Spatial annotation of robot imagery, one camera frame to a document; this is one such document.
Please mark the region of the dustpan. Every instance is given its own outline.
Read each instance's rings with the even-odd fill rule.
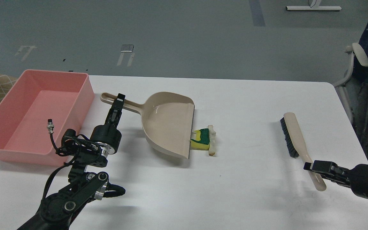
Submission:
[[[117,96],[102,93],[101,101],[113,104]],[[193,127],[194,102],[191,98],[170,92],[158,92],[144,104],[124,100],[123,109],[142,116],[147,142],[155,150],[170,156],[189,159]]]

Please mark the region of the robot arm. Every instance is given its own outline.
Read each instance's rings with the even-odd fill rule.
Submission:
[[[117,98],[109,110],[105,124],[96,126],[90,139],[82,134],[76,135],[75,130],[68,129],[62,137],[62,146],[58,148],[52,137],[52,120],[48,120],[47,128],[56,153],[73,158],[49,176],[38,211],[19,227],[19,230],[67,230],[87,203],[101,200],[103,197],[124,195],[125,189],[110,184],[106,172],[86,172],[88,165],[106,167],[108,155],[117,152],[121,140],[117,125],[125,96],[119,94]],[[47,197],[54,176],[67,166],[72,166],[68,174],[69,184]]]
[[[319,173],[322,178],[350,188],[355,195],[368,199],[368,165],[346,169],[331,161],[315,160],[306,162],[303,169]]]

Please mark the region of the yellow sponge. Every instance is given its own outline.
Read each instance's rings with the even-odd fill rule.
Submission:
[[[209,129],[203,128],[200,130],[195,130],[190,143],[192,150],[208,150],[210,147]]]

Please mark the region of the brush bristles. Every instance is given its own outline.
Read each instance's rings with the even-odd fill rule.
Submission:
[[[297,158],[299,156],[299,153],[296,151],[295,147],[293,146],[292,140],[290,139],[288,127],[286,127],[285,118],[282,118],[280,120],[280,125],[282,126],[283,134],[285,134],[285,140],[286,140],[287,149],[289,151],[289,156],[293,158]]]

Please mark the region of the pink box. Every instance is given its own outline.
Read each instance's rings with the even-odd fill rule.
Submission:
[[[55,154],[47,120],[60,146],[66,129],[79,132],[94,96],[86,73],[25,70],[0,103],[0,160],[63,165],[67,158]]]

